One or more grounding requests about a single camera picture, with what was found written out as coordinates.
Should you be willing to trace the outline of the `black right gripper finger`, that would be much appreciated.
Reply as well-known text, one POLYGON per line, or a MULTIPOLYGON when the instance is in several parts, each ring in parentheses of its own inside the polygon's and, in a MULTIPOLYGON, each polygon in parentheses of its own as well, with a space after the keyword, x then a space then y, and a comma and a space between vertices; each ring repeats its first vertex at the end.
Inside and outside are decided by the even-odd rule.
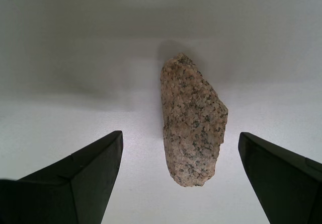
POLYGON ((321 163, 248 132, 238 151, 269 223, 321 223, 321 163))
POLYGON ((19 180, 1 180, 1 223, 101 223, 123 152, 112 133, 19 180))

